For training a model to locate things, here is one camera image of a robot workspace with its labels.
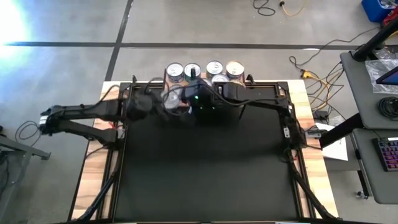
desk leg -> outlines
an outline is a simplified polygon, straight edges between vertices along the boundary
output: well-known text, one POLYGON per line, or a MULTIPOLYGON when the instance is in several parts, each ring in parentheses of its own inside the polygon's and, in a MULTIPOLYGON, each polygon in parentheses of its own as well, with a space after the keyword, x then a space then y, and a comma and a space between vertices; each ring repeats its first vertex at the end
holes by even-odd
POLYGON ((322 135, 322 137, 319 139, 321 147, 327 147, 333 142, 345 137, 355 128, 363 128, 362 119, 359 113, 348 118, 343 123, 322 135))

black tabletop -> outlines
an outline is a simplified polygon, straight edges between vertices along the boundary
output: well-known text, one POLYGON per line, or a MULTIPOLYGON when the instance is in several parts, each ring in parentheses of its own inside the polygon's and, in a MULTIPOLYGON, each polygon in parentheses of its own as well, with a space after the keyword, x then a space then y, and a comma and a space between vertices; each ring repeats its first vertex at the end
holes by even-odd
MULTIPOLYGON (((398 131, 376 130, 382 138, 398 137, 398 131)), ((358 145, 364 169, 371 186, 374 200, 381 204, 398 204, 398 172, 385 172, 372 139, 378 138, 374 131, 354 129, 353 136, 358 145)))
POLYGON ((377 104, 382 98, 397 95, 373 93, 365 62, 355 61, 350 53, 342 53, 340 59, 364 127, 368 129, 398 129, 398 122, 391 122, 377 110, 377 104))
POLYGON ((151 116, 129 125, 116 220, 297 218, 288 165, 280 160, 275 111, 248 106, 237 125, 217 128, 158 122, 151 116))

plastic bag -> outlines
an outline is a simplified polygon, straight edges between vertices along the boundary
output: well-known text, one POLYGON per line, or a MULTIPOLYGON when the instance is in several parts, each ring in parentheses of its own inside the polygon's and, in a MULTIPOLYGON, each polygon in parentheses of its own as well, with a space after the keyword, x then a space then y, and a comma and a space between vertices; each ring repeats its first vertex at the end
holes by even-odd
POLYGON ((398 86, 376 84, 376 80, 398 66, 397 59, 365 61, 366 70, 371 78, 373 93, 398 94, 398 86))

desk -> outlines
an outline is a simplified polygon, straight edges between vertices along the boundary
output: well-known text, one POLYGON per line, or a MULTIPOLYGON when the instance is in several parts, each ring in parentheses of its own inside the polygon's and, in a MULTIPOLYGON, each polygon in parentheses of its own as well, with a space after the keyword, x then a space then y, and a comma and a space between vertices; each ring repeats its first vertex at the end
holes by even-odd
MULTIPOLYGON (((382 138, 397 137, 398 131, 377 130, 382 138)), ((354 129, 353 139, 363 165, 363 174, 369 181, 370 190, 374 200, 382 204, 398 204, 396 186, 398 185, 398 172, 385 172, 372 139, 378 138, 374 131, 354 129)))
MULTIPOLYGON (((296 117, 304 129, 314 125, 310 104, 308 102, 307 92, 304 82, 302 80, 283 80, 288 81, 290 98, 295 105, 296 117)), ((111 85, 120 84, 121 82, 104 82, 101 96, 109 89, 111 85)), ((118 97, 119 91, 115 89, 111 91, 107 99, 118 97)), ((94 127, 105 129, 109 127, 107 122, 96 119, 94 127)), ((319 142, 315 139, 307 140, 309 145, 319 146, 319 142)), ((91 142, 88 146, 87 153, 100 147, 98 142, 91 142)), ((108 152, 107 150, 100 150, 90 156, 83 164, 81 177, 76 188, 75 200, 72 204, 72 209, 69 218, 78 218, 84 213, 86 208, 96 197, 100 191, 101 183, 104 175, 104 167, 106 163, 108 152)), ((319 201, 326 207, 326 209, 334 216, 338 216, 333 193, 331 191, 328 174, 323 160, 322 152, 317 149, 306 148, 303 149, 303 156, 306 164, 306 170, 310 187, 315 193, 319 201)), ((109 197, 107 194, 103 218, 108 217, 109 197)), ((304 214, 308 217, 308 208, 304 192, 300 189, 300 199, 303 206, 304 214)))
POLYGON ((323 135, 320 139, 321 146, 326 147, 348 135, 355 128, 398 129, 398 123, 391 122, 377 109, 377 104, 382 98, 396 95, 374 94, 365 62, 355 61, 349 52, 342 53, 340 59, 359 112, 323 135))

white paper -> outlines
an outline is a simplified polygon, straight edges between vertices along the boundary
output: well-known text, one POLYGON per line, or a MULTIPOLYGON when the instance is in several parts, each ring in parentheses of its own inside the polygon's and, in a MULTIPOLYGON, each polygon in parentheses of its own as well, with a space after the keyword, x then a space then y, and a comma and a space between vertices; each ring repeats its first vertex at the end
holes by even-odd
MULTIPOLYGON (((321 123, 315 123, 315 125, 318 127, 318 129, 327 131, 330 131, 334 128, 334 126, 321 123)), ((333 144, 324 147, 322 149, 322 154, 323 157, 348 161, 346 138, 337 140, 333 144)))

